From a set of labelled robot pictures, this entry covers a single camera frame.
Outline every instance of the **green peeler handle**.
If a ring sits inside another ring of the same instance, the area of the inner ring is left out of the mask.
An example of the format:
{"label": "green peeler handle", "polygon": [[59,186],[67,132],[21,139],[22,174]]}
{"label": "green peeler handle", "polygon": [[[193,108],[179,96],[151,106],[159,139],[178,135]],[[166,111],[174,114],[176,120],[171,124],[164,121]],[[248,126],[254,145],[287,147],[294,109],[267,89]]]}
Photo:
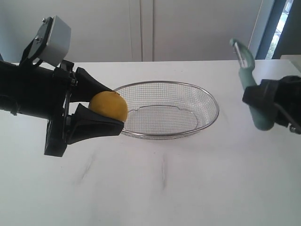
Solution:
{"label": "green peeler handle", "polygon": [[[253,77],[253,70],[255,68],[255,61],[253,55],[248,48],[236,39],[230,40],[230,45],[234,47],[238,61],[240,64],[239,78],[245,90],[248,86],[255,86],[257,83]],[[250,112],[254,125],[257,129],[267,131],[273,128],[274,121],[269,120],[260,110],[250,107]]]}

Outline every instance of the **table surface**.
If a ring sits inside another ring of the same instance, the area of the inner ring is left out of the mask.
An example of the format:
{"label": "table surface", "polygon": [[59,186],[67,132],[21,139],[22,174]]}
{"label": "table surface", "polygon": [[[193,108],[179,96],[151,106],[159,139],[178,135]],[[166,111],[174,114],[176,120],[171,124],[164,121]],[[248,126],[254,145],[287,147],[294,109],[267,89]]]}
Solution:
{"label": "table surface", "polygon": [[[300,225],[301,137],[254,127],[237,61],[75,65],[112,89],[148,80],[201,86],[220,115],[190,137],[99,137],[57,158],[43,155],[46,120],[0,111],[0,225]],[[286,75],[300,72],[286,60],[256,61],[257,82]]]}

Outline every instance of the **yellow lemon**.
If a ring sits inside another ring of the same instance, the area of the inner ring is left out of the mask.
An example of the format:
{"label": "yellow lemon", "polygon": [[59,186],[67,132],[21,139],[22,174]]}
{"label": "yellow lemon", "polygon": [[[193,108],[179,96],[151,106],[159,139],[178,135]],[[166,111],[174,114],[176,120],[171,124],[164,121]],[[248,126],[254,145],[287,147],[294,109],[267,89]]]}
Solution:
{"label": "yellow lemon", "polygon": [[119,121],[127,120],[127,103],[116,92],[104,91],[96,94],[90,101],[89,109]]}

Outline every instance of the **metal strainer basket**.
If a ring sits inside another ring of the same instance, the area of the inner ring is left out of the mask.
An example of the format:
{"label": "metal strainer basket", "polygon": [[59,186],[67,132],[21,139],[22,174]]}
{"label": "metal strainer basket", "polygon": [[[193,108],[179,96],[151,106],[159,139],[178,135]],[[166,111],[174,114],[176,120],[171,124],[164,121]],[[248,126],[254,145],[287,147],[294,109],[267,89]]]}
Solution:
{"label": "metal strainer basket", "polygon": [[201,87],[173,81],[145,81],[115,90],[127,102],[123,134],[143,139],[192,135],[217,119],[219,106]]}

